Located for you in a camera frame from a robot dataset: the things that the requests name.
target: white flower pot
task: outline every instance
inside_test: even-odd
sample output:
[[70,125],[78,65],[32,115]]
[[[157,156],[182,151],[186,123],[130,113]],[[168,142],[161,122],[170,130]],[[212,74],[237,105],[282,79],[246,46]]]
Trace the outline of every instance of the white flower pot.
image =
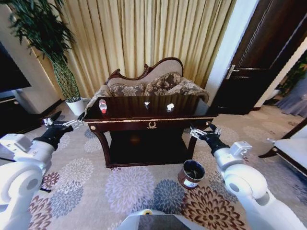
[[85,107],[82,99],[76,102],[66,102],[66,104],[76,116],[79,116],[81,113],[84,112]]

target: coffee table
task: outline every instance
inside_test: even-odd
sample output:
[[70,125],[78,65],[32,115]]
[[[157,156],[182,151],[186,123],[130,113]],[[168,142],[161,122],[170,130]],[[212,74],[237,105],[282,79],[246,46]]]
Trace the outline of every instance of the coffee table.
[[[99,110],[104,99],[106,114]],[[171,111],[167,105],[174,104]],[[98,137],[106,167],[176,164],[192,159],[196,138],[188,148],[182,140],[184,128],[193,124],[206,128],[216,115],[196,95],[101,97],[84,121]],[[104,132],[110,131],[109,147]]]

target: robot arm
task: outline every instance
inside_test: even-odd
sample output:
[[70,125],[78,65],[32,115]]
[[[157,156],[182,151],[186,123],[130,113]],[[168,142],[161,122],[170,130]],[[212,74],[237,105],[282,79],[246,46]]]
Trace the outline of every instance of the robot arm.
[[16,161],[0,167],[0,230],[28,229],[29,205],[51,166],[52,153],[65,133],[82,125],[74,120],[56,121],[59,115],[45,119],[47,131],[32,141],[23,134],[7,134],[0,139]]
[[242,158],[252,146],[238,141],[229,147],[219,139],[220,129],[212,124],[210,128],[212,131],[191,127],[190,134],[205,140],[212,149],[225,186],[242,204],[252,229],[306,230],[295,213],[269,191],[265,177],[253,167],[243,164]]

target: plastic bottle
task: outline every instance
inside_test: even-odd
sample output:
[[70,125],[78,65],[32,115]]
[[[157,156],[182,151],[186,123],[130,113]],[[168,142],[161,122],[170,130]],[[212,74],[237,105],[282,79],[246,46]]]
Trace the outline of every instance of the plastic bottle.
[[99,109],[103,114],[106,113],[106,101],[104,99],[99,100]]

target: carpet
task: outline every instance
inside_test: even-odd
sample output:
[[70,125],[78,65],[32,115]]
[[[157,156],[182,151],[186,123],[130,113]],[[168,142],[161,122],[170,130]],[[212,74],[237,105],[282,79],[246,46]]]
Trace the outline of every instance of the carpet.
[[[59,119],[75,118],[65,103],[57,110],[63,111]],[[221,140],[226,144],[245,140],[253,146],[245,163],[266,177],[275,197],[306,225],[306,178],[278,156],[257,157],[272,147],[266,138],[281,138],[302,119],[284,115],[276,107],[263,106],[248,115],[219,115],[213,123],[222,129]],[[33,139],[44,131],[40,127],[26,136]],[[183,139],[187,144],[187,132]],[[0,150],[1,156],[8,154],[3,147]],[[128,214],[144,208],[181,214],[211,230],[250,229],[244,209],[224,188],[210,152],[205,142],[197,141],[193,158],[204,166],[206,174],[197,188],[187,190],[177,180],[181,164],[105,168],[100,142],[84,125],[65,134],[53,153],[43,185],[52,191],[38,191],[33,198],[29,229],[114,230]]]

